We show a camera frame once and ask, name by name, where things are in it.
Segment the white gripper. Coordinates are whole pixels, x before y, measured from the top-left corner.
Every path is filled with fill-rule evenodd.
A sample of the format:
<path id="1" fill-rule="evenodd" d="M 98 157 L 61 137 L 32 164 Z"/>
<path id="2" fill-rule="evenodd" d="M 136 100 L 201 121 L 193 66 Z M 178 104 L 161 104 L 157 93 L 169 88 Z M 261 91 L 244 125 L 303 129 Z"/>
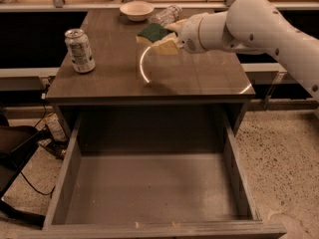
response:
<path id="1" fill-rule="evenodd" d="M 191 54 L 205 53 L 206 50 L 203 48 L 199 37 L 200 24 L 205 16 L 207 16 L 207 13 L 195 14 L 188 19 L 178 20 L 164 27 L 177 33 L 179 43 L 187 52 Z M 173 38 L 153 43 L 151 50 L 158 55 L 178 54 L 178 46 Z"/>

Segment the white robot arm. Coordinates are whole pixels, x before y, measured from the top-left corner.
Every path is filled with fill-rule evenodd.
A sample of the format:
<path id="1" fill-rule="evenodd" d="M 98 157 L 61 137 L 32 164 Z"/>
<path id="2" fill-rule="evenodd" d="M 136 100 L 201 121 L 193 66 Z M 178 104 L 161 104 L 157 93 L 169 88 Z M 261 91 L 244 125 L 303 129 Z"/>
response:
<path id="1" fill-rule="evenodd" d="M 236 0 L 225 12 L 195 14 L 167 27 L 171 33 L 152 44 L 158 54 L 267 54 L 319 101 L 319 40 L 293 27 L 267 0 Z"/>

